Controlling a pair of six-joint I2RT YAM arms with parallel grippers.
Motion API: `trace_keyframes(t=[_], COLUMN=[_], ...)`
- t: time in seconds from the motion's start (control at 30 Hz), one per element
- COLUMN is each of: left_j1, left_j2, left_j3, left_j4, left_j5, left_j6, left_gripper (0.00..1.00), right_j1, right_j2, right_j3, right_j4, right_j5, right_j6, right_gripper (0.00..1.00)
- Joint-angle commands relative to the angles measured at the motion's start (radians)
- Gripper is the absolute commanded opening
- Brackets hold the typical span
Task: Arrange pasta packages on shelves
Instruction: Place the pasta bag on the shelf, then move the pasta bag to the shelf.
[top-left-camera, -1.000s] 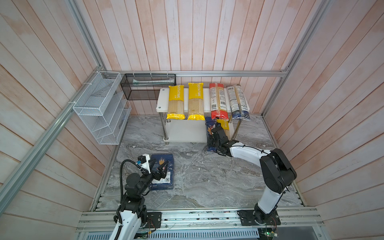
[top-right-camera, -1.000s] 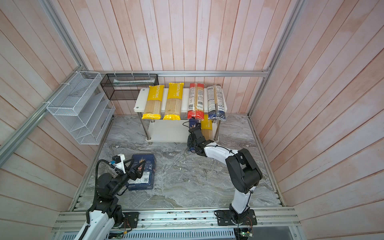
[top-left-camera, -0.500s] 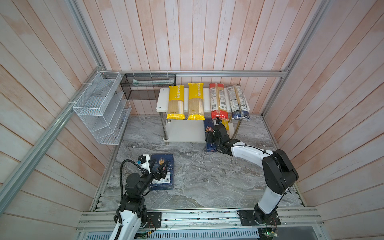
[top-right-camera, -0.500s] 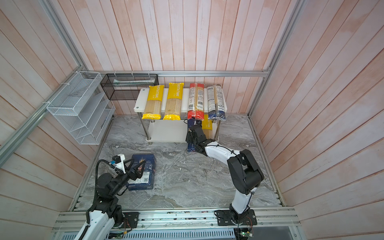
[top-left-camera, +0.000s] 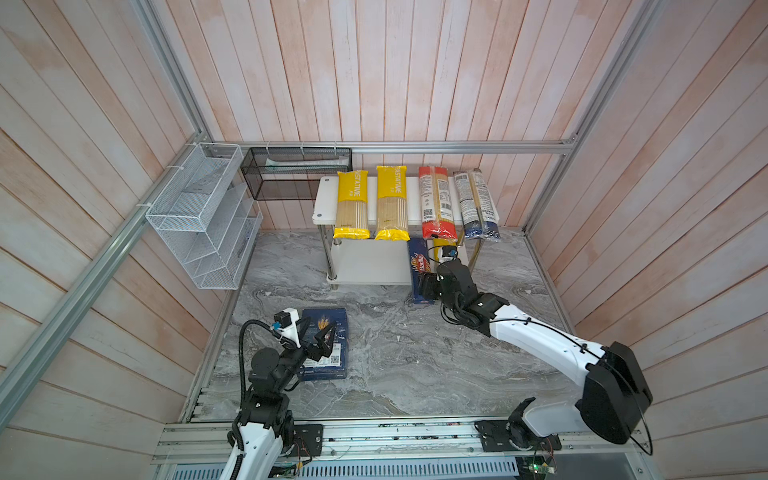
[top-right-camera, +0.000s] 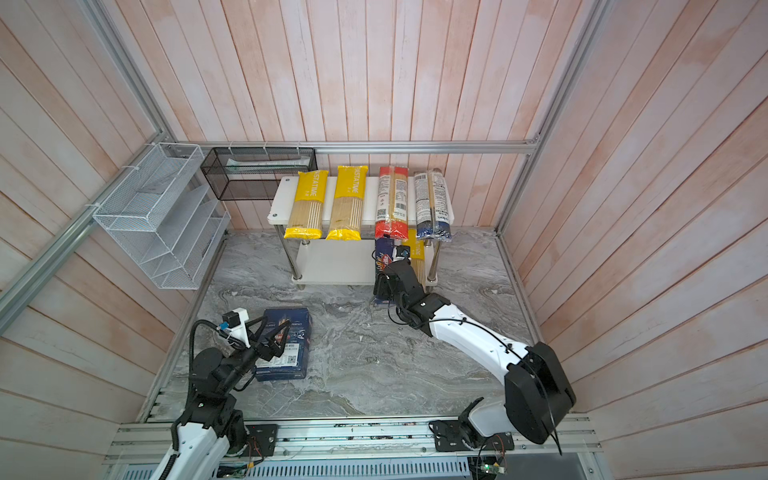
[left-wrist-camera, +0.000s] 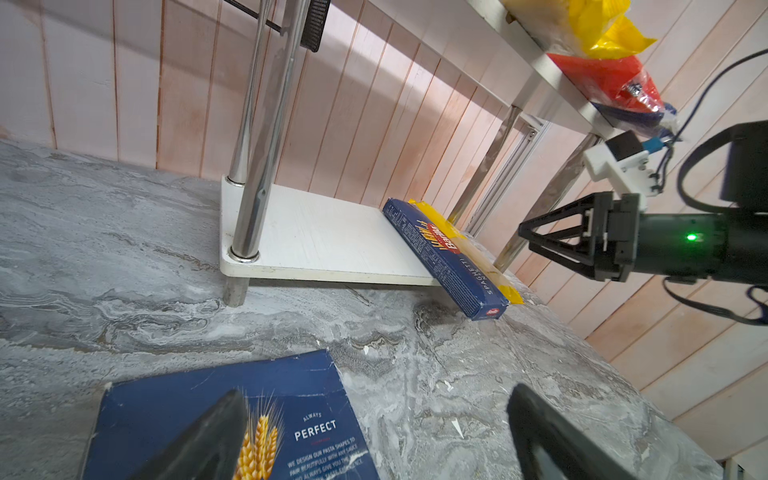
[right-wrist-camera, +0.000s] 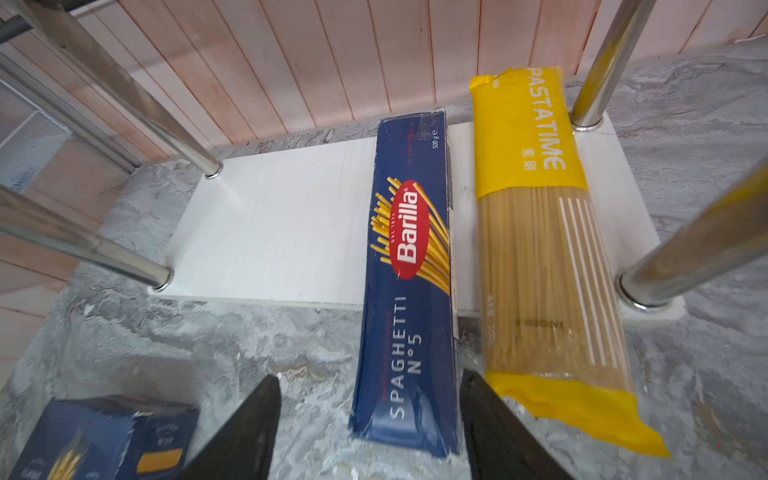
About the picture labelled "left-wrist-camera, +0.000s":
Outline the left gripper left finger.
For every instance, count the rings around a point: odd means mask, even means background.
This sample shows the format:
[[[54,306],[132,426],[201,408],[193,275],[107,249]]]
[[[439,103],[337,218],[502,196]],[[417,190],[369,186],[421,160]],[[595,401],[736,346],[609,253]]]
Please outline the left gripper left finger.
[[[143,410],[154,448],[133,479],[230,479],[247,429],[244,392],[173,394]]]

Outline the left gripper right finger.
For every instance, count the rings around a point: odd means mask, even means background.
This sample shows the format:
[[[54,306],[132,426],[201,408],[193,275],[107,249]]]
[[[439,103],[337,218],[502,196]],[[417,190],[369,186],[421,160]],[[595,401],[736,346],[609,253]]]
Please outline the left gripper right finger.
[[[525,479],[631,479],[633,475],[524,383],[507,404]]]

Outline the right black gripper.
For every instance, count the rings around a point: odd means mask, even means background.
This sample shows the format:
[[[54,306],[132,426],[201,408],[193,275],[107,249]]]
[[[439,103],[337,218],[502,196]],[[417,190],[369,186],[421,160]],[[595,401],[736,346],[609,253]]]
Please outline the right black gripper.
[[[541,216],[525,220],[518,235],[529,240],[529,249],[574,273],[596,281],[625,282],[632,272],[639,236],[639,194],[624,194],[615,200],[612,192],[592,193]],[[544,225],[579,217],[575,232],[538,233]],[[579,239],[576,244],[563,241]]]

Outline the yellow Pastatime spaghetti pack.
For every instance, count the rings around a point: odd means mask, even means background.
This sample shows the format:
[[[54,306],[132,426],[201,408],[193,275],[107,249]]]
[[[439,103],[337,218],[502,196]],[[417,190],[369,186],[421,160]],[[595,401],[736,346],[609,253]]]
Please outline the yellow Pastatime spaghetti pack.
[[[550,53],[588,58],[582,41],[600,21],[629,9],[628,1],[504,1],[502,5]]]
[[[656,42],[646,37],[625,15],[600,21],[582,41],[585,55],[597,60],[618,60],[642,53]]]
[[[450,221],[446,220],[438,211],[426,202],[409,200],[409,203],[418,208],[444,236],[456,245],[459,251],[465,254],[478,267],[489,280],[497,287],[501,294],[511,304],[523,304],[524,300],[512,282],[499,271],[490,260],[469,239],[462,234]]]

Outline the wide blue Barilla pasta box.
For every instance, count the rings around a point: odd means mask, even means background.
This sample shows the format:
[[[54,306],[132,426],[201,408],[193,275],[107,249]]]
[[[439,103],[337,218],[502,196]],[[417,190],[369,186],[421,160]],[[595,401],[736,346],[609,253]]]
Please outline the wide blue Barilla pasta box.
[[[84,479],[375,479],[328,350],[118,382]]]

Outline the narrow blue Barilla spaghetti box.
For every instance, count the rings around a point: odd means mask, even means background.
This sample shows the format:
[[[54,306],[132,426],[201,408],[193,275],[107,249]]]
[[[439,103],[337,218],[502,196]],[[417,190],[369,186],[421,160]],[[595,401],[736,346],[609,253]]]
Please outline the narrow blue Barilla spaghetti box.
[[[498,319],[503,315],[509,300],[414,204],[389,199],[382,212],[470,320]]]

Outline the blue clear spaghetti pack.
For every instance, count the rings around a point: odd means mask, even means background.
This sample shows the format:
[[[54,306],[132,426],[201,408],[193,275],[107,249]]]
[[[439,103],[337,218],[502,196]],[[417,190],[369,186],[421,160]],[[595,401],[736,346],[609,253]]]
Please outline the blue clear spaghetti pack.
[[[679,131],[676,108],[667,103],[655,112],[635,112],[593,102],[598,112],[615,128],[644,137],[672,137]]]

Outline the red clear spaghetti pack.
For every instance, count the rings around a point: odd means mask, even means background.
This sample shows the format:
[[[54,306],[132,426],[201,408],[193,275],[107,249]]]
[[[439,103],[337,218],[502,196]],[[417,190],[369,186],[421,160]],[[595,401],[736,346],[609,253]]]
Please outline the red clear spaghetti pack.
[[[548,57],[592,103],[635,113],[665,109],[654,81],[635,56],[599,60],[550,53]]]

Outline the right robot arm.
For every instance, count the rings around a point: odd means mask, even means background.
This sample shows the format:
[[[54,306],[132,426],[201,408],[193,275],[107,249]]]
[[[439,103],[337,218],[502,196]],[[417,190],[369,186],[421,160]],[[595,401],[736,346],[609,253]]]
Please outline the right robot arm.
[[[651,214],[660,194],[650,154],[663,144],[624,132],[582,154],[590,176],[612,188],[527,219],[518,234],[531,251],[596,281],[624,282],[633,272],[659,275],[662,285],[698,279],[745,284],[746,295],[767,288],[767,124],[729,127],[694,149],[680,166],[676,189],[690,214]],[[720,198],[706,204],[684,181],[717,150],[729,149]]]

